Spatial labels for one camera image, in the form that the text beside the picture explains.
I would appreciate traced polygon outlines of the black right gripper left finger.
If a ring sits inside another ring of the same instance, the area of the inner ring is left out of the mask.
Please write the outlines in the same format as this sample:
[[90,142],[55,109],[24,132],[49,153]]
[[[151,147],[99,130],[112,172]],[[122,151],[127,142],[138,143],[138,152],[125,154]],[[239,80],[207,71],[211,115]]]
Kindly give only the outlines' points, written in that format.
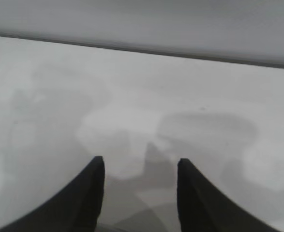
[[93,232],[102,209],[104,183],[104,160],[96,156],[52,198],[0,232]]

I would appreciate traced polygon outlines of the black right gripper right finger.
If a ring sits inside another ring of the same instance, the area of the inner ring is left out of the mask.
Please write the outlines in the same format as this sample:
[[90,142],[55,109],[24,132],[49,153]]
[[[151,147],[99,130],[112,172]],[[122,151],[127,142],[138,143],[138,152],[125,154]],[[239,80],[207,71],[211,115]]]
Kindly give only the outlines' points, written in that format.
[[177,209],[183,232],[273,232],[220,192],[186,158],[178,162]]

